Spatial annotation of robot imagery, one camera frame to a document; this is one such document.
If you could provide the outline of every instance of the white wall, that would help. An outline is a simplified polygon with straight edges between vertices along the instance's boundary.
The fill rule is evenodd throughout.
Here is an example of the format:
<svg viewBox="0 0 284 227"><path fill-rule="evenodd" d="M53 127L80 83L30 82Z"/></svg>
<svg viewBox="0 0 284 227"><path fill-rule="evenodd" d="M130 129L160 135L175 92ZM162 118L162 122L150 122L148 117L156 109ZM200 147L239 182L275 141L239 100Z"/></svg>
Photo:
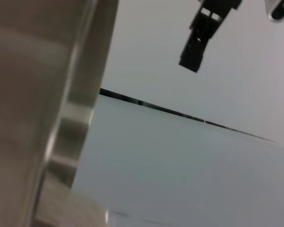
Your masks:
<svg viewBox="0 0 284 227"><path fill-rule="evenodd" d="M197 74L178 65L197 0L120 0L102 87L284 144L284 22L242 0Z"/></svg>
<svg viewBox="0 0 284 227"><path fill-rule="evenodd" d="M284 147L99 96L74 189L174 227L284 227Z"/></svg>

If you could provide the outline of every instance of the black clamp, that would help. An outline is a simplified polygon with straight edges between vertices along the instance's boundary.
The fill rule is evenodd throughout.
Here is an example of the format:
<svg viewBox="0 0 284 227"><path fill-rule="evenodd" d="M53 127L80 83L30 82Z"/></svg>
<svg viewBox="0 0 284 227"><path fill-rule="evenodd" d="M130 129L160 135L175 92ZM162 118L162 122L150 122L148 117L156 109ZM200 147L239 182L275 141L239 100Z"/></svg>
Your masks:
<svg viewBox="0 0 284 227"><path fill-rule="evenodd" d="M200 68L203 53L231 9L237 9L241 0L203 0L190 29L191 35L181 54L179 65L197 72Z"/></svg>

